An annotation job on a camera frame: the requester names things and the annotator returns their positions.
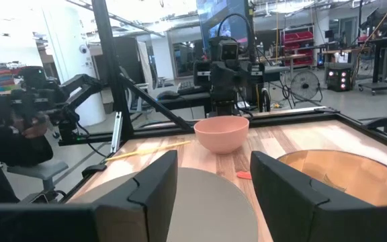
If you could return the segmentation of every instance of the wooden bowl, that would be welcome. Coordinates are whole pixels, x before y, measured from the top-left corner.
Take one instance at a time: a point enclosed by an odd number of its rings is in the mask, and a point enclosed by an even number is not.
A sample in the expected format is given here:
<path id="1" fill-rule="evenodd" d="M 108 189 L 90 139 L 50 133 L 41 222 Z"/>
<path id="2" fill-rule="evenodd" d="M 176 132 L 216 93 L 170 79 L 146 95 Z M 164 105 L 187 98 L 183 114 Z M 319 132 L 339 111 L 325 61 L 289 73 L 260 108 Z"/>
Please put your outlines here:
<path id="1" fill-rule="evenodd" d="M 195 134 L 202 146 L 218 154 L 231 153 L 247 138 L 249 120 L 239 116 L 206 118 L 195 124 Z"/>
<path id="2" fill-rule="evenodd" d="M 387 205 L 387 166 L 341 151 L 296 151 L 279 161 L 375 206 Z"/>

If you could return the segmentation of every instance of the pink bowl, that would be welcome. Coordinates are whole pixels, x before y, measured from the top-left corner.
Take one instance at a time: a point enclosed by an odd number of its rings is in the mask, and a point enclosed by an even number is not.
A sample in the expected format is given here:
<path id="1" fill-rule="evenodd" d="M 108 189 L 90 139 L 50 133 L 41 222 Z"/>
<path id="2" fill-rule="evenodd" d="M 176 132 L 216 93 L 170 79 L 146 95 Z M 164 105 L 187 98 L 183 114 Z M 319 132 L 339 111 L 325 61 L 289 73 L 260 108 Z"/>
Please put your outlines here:
<path id="1" fill-rule="evenodd" d="M 249 121 L 239 116 L 206 118 L 193 127 L 201 145 L 218 154 L 231 153 L 247 138 Z"/>

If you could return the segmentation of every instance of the round board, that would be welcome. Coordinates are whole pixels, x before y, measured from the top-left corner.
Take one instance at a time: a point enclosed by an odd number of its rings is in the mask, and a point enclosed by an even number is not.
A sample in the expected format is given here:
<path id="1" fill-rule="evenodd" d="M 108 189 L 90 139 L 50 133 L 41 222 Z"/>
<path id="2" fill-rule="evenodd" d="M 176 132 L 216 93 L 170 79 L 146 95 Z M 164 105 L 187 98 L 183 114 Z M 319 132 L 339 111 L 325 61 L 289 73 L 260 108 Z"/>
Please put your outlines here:
<path id="1" fill-rule="evenodd" d="M 108 181 L 72 202 L 92 202 L 135 174 Z M 257 242 L 256 216 L 245 195 L 228 180 L 199 169 L 179 168 L 167 241 Z"/>
<path id="2" fill-rule="evenodd" d="M 296 151 L 279 161 L 375 206 L 387 205 L 387 166 L 341 151 Z"/>

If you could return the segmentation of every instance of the shelving unit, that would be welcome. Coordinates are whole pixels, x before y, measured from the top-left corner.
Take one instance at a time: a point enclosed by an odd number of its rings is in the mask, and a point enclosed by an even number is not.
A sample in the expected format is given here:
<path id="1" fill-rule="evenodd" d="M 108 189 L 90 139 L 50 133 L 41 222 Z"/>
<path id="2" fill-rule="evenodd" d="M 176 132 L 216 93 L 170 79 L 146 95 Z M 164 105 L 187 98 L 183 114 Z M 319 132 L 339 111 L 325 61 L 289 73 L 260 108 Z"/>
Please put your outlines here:
<path id="1" fill-rule="evenodd" d="M 307 67 L 314 64 L 314 51 L 308 48 L 309 46 L 314 46 L 313 28 L 313 26 L 303 26 L 280 32 L 285 54 L 306 55 L 294 58 L 294 68 Z"/>

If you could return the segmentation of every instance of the gray circular plate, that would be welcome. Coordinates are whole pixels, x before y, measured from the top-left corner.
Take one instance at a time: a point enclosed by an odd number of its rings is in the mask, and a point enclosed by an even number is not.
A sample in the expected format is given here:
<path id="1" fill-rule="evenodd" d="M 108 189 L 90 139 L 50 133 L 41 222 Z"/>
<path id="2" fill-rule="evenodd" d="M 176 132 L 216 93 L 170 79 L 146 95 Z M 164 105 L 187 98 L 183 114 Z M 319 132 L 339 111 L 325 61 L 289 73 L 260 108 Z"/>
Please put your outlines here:
<path id="1" fill-rule="evenodd" d="M 72 202 L 92 202 L 135 174 L 101 184 Z M 256 242 L 256 216 L 245 195 L 230 181 L 207 171 L 179 168 L 167 241 Z"/>

